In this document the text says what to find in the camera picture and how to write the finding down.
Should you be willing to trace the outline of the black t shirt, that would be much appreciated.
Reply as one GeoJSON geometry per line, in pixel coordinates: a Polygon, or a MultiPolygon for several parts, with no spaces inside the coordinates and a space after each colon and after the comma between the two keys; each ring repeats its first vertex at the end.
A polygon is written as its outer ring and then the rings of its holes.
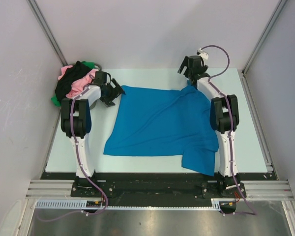
{"type": "Polygon", "coordinates": [[[83,78],[91,71],[91,68],[84,65],[80,61],[77,61],[75,65],[65,70],[62,77],[59,79],[55,96],[59,102],[61,102],[67,94],[72,90],[72,84],[78,79],[83,78]]]}

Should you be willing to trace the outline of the grey laundry basket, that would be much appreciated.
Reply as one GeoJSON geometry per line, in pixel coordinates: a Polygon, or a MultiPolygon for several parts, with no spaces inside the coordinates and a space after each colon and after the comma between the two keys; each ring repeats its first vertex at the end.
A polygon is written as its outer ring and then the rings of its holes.
{"type": "Polygon", "coordinates": [[[88,102],[91,110],[95,107],[97,101],[101,98],[101,87],[105,84],[106,81],[106,76],[103,74],[102,66],[100,64],[94,63],[94,69],[95,73],[90,74],[91,81],[87,85],[87,88],[89,89],[88,102]]]}

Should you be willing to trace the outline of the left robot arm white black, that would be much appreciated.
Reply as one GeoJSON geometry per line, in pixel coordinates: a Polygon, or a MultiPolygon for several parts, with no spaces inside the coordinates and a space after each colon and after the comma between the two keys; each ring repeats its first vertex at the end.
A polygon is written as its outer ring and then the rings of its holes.
{"type": "Polygon", "coordinates": [[[114,100],[125,94],[110,73],[97,71],[82,91],[61,102],[61,130],[70,139],[75,158],[76,176],[92,177],[95,165],[90,157],[89,134],[92,127],[90,107],[100,100],[106,107],[114,106],[114,100]]]}

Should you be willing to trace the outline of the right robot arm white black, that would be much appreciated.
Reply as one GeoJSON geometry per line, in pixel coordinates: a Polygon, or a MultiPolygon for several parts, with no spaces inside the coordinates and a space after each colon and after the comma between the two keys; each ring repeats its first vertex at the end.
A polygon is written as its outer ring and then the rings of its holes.
{"type": "Polygon", "coordinates": [[[222,197],[236,196],[240,193],[240,177],[235,158],[235,134],[239,125],[238,100],[236,95],[226,95],[211,81],[205,59],[205,53],[185,56],[177,72],[183,74],[211,102],[209,122],[217,134],[220,157],[217,192],[222,197]]]}

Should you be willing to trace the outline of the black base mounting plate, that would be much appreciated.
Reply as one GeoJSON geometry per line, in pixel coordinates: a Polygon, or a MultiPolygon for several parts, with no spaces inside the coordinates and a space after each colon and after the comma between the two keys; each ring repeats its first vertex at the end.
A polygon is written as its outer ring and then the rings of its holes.
{"type": "Polygon", "coordinates": [[[88,181],[73,173],[44,172],[41,180],[71,180],[70,198],[99,199],[107,196],[109,203],[156,204],[158,206],[195,206],[214,198],[231,199],[246,195],[243,180],[277,180],[274,173],[239,174],[240,193],[223,197],[216,188],[217,174],[130,174],[96,173],[88,181]]]}

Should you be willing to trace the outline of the blue t shirt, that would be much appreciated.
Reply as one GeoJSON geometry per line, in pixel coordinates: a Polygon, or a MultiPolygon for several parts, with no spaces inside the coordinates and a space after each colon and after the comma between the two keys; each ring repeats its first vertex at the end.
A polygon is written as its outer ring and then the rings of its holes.
{"type": "Polygon", "coordinates": [[[118,114],[104,154],[182,156],[183,168],[213,176],[218,138],[210,101],[192,86],[162,90],[122,86],[118,114]]]}

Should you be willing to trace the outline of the aluminium frame rail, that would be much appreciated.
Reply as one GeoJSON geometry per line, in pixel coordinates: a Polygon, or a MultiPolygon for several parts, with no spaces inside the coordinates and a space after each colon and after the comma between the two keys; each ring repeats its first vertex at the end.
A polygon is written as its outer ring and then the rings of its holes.
{"type": "MultiPolygon", "coordinates": [[[[69,199],[71,180],[32,180],[27,199],[69,199]]],[[[293,201],[294,196],[287,180],[243,180],[250,201],[293,201]]]]}

